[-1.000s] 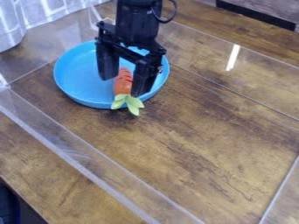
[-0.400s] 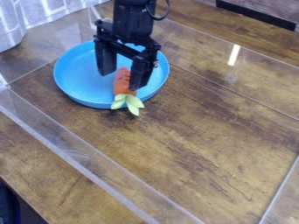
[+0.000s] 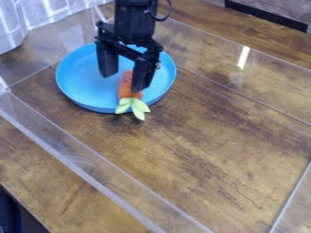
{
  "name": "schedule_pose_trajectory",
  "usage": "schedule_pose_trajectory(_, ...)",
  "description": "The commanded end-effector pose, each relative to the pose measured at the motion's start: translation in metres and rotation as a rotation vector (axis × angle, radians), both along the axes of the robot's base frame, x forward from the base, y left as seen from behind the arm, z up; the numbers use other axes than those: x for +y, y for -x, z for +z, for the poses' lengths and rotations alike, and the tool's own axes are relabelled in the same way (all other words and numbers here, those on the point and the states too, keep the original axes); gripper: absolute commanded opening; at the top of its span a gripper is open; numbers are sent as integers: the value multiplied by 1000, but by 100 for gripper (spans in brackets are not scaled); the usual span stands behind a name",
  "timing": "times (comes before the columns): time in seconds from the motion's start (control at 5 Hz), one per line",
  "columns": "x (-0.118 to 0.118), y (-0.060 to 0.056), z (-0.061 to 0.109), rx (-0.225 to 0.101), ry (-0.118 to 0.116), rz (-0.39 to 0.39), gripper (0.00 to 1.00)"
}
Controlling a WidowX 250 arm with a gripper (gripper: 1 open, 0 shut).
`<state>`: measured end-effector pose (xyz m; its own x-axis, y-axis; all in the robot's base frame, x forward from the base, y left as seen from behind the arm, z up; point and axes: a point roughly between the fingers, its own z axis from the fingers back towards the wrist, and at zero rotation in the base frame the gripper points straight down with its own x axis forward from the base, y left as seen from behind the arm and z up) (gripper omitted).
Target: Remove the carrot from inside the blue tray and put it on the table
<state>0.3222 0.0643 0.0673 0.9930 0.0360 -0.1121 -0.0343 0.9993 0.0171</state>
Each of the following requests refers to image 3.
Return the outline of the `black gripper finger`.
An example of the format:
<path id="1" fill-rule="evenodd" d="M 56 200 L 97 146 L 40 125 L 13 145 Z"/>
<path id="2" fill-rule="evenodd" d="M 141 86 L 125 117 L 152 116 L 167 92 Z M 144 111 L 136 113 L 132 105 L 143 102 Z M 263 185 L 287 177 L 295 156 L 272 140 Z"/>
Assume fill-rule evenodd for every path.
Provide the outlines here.
<path id="1" fill-rule="evenodd" d="M 159 54 L 141 54 L 132 59 L 132 62 L 131 91 L 137 93 L 151 85 L 155 72 L 160 65 Z"/>
<path id="2" fill-rule="evenodd" d="M 96 54 L 100 73 L 107 78 L 117 72 L 119 55 L 113 47 L 100 41 L 96 42 Z"/>

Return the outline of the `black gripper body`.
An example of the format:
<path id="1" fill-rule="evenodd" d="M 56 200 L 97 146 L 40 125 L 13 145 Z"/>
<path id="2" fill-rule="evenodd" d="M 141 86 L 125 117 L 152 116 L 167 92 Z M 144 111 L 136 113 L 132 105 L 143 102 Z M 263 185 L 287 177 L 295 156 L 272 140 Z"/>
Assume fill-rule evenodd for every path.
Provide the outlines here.
<path id="1" fill-rule="evenodd" d="M 115 0 L 115 22 L 96 22 L 96 42 L 111 45 L 119 56 L 132 60 L 141 54 L 159 54 L 163 46 L 155 41 L 158 0 Z"/>

